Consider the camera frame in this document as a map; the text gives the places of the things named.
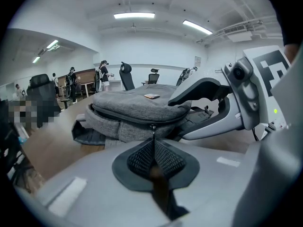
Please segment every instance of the pixelated area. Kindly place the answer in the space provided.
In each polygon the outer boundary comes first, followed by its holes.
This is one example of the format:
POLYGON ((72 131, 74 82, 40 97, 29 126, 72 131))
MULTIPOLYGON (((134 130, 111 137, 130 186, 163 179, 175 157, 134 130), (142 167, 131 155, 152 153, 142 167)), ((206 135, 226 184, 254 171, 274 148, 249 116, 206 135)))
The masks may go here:
POLYGON ((47 122, 53 122, 61 109, 53 100, 16 100, 9 103, 9 120, 23 123, 25 128, 40 128, 47 122))

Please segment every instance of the black office chair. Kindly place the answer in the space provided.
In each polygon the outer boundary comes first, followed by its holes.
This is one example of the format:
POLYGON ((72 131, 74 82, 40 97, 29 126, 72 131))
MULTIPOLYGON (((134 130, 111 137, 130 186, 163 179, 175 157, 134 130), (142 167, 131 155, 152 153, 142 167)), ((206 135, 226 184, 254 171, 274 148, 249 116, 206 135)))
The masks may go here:
POLYGON ((120 67, 120 77, 123 83, 123 86, 126 91, 134 89, 134 83, 133 83, 133 78, 131 75, 132 67, 129 64, 124 63, 123 61, 121 62, 122 65, 120 67))
POLYGON ((151 73, 148 75, 148 84, 157 84, 157 81, 159 79, 159 74, 158 74, 159 69, 151 69, 151 73))
POLYGON ((15 172, 10 181, 18 185, 20 183, 19 179, 22 177, 23 183, 20 187, 24 187, 30 192, 27 188, 25 174, 27 170, 33 167, 23 154, 15 125, 9 122, 9 104, 6 101, 0 101, 0 129, 0 166, 6 174, 14 168, 15 172), (21 156, 24 156, 24 158, 18 163, 21 156))
POLYGON ((54 84, 46 74, 32 77, 31 86, 27 89, 27 100, 32 102, 32 106, 37 107, 38 128, 61 112, 55 98, 54 84))

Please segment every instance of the white wall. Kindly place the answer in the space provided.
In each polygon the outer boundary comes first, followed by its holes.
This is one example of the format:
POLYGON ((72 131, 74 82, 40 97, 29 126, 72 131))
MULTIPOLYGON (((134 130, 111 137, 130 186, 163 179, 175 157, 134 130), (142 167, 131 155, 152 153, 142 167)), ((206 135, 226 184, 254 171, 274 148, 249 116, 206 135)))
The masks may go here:
POLYGON ((131 33, 102 38, 102 54, 107 69, 120 79, 121 62, 132 66, 135 87, 148 80, 151 69, 159 70, 159 83, 176 85, 184 68, 195 66, 195 56, 206 62, 204 47, 172 35, 131 33))
POLYGON ((102 54, 110 64, 194 67, 195 56, 205 61, 203 46, 172 35, 130 33, 102 38, 102 54))
POLYGON ((0 86, 14 82, 26 89, 29 84, 28 78, 44 73, 46 73, 44 64, 33 64, 31 61, 13 61, 0 56, 0 86))
POLYGON ((95 53, 93 51, 88 49, 77 48, 73 52, 65 53, 47 64, 46 73, 51 79, 53 77, 53 73, 56 73, 56 77, 67 75, 72 66, 76 71, 94 69, 94 54, 95 53))
POLYGON ((283 41, 279 39, 258 39, 245 42, 224 41, 210 45, 206 48, 206 67, 221 68, 227 62, 234 63, 236 60, 243 57, 243 50, 268 46, 278 45, 282 50, 284 48, 283 41))
POLYGON ((9 28, 41 32, 100 51, 100 36, 73 0, 26 0, 9 28))

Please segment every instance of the ceiling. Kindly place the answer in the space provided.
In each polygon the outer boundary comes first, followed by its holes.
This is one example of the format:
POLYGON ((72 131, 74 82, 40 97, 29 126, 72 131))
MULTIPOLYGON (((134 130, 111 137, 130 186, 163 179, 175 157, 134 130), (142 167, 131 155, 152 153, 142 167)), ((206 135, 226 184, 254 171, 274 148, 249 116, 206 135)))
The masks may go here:
POLYGON ((23 67, 34 66, 35 64, 32 62, 38 53, 42 49, 46 49, 46 47, 55 39, 59 41, 58 45, 60 45, 60 47, 57 50, 46 51, 36 65, 46 65, 59 56, 82 47, 73 42, 35 31, 8 29, 1 42, 0 58, 5 62, 16 65, 21 64, 23 67))
POLYGON ((186 36, 191 40, 226 39, 222 29, 246 21, 254 36, 267 33, 281 37, 275 11, 268 0, 68 0, 81 7, 85 18, 101 35, 158 32, 186 36), (155 19, 115 19, 115 13, 154 12, 155 19), (187 19, 212 32, 183 25, 187 19))

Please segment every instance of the mesh pad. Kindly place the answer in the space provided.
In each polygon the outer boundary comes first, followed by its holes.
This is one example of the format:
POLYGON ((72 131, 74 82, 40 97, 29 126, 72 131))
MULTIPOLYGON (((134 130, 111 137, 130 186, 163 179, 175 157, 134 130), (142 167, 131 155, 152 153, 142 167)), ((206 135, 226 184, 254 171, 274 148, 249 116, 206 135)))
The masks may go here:
POLYGON ((155 141, 155 160, 166 179, 170 179, 185 167, 185 160, 162 143, 155 141))
POLYGON ((169 182, 169 190, 187 187, 197 176, 200 165, 196 158, 173 144, 149 138, 118 155, 112 164, 113 174, 132 191, 152 192, 150 170, 158 165, 169 182))
POLYGON ((128 168, 137 175, 149 178, 150 169, 154 160, 152 151, 153 142, 148 142, 138 151, 131 154, 127 159, 128 168))

